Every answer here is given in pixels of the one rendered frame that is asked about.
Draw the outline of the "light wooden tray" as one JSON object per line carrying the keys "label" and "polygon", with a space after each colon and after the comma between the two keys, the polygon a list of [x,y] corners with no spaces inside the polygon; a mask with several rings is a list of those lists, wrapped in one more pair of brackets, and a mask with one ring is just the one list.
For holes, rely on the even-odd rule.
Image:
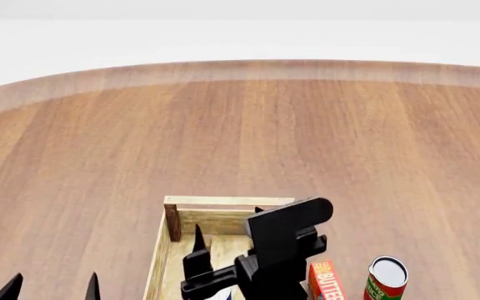
{"label": "light wooden tray", "polygon": [[183,258],[193,250],[195,226],[201,228],[214,269],[233,264],[253,246],[245,219],[254,208],[272,209],[292,197],[166,196],[142,300],[182,300]]}

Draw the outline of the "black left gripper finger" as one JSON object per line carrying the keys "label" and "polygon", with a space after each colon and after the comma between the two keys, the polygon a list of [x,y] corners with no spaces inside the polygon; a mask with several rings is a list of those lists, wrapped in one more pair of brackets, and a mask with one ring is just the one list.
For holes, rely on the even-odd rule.
{"label": "black left gripper finger", "polygon": [[98,275],[93,272],[89,279],[85,300],[101,300]]}
{"label": "black left gripper finger", "polygon": [[19,272],[0,289],[0,300],[18,300],[23,285],[23,275]]}

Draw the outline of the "red butter box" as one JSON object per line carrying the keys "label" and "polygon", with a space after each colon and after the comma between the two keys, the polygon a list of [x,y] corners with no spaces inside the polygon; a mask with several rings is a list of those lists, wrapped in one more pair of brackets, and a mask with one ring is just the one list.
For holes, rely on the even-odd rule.
{"label": "red butter box", "polygon": [[313,262],[309,268],[308,286],[312,300],[347,300],[333,262]]}

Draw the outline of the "red green tomato sauce can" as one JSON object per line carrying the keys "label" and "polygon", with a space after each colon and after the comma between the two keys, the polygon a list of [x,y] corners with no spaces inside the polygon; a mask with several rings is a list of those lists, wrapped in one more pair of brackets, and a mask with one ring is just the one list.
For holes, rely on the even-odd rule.
{"label": "red green tomato sauce can", "polygon": [[364,300],[401,300],[408,284],[408,270],[395,257],[376,257],[368,267]]}

